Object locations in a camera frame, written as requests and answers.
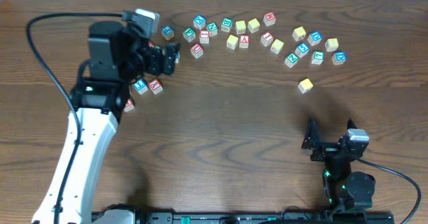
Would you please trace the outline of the red A block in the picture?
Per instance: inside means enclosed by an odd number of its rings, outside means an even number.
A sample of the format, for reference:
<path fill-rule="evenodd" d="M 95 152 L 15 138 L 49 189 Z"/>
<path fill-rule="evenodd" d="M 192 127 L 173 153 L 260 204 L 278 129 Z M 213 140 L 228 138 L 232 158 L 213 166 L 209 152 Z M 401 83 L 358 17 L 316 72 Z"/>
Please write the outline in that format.
<path fill-rule="evenodd" d="M 243 34 L 239 36 L 239 47 L 240 48 L 248 48 L 250 43 L 250 36 Z"/>

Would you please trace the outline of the red I block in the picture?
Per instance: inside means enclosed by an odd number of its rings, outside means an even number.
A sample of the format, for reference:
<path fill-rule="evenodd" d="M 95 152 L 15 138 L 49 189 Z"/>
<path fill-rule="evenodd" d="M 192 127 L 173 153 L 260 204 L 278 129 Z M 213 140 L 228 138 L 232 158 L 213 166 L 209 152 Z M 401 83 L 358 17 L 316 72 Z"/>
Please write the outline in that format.
<path fill-rule="evenodd" d="M 261 35 L 261 43 L 264 47 L 270 45 L 274 40 L 273 35 L 270 32 L 265 32 Z"/>

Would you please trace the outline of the blue 2 block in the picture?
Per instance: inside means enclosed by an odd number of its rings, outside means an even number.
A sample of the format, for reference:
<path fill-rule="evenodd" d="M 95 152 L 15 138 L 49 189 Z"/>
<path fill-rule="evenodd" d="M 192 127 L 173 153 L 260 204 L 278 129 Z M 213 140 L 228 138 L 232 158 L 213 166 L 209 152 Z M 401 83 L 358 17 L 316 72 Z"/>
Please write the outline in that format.
<path fill-rule="evenodd" d="M 175 56 L 175 63 L 178 64 L 179 60 L 180 60 L 180 51 L 177 51 Z"/>

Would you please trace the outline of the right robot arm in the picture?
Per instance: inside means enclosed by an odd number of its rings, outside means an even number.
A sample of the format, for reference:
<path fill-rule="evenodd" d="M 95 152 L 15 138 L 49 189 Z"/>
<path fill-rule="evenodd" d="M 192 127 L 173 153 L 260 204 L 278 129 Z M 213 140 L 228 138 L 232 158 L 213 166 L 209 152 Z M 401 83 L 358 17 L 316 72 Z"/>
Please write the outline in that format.
<path fill-rule="evenodd" d="M 365 130 L 357 128 L 348 119 L 346 134 L 336 142 L 326 142 L 320 137 L 313 118 L 302 143 L 302 149 L 311 150 L 310 160 L 324 163 L 322 181 L 324 192 L 331 207 L 325 210 L 329 221 L 344 220 L 345 215 L 364 215 L 372 207 L 375 192 L 375 178 L 372 175 L 351 169 L 351 162 L 363 156 L 369 144 Z"/>

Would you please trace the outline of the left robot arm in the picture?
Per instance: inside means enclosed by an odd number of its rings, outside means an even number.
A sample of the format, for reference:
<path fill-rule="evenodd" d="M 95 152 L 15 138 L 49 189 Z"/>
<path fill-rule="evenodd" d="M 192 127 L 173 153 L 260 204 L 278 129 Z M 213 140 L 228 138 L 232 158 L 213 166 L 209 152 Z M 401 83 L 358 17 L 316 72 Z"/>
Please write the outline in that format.
<path fill-rule="evenodd" d="M 107 148 L 130 100 L 130 85 L 144 74 L 174 72 L 179 43 L 149 45 L 152 23 L 100 21 L 90 26 L 90 59 L 78 70 L 64 148 L 32 223 L 91 223 L 92 205 Z"/>

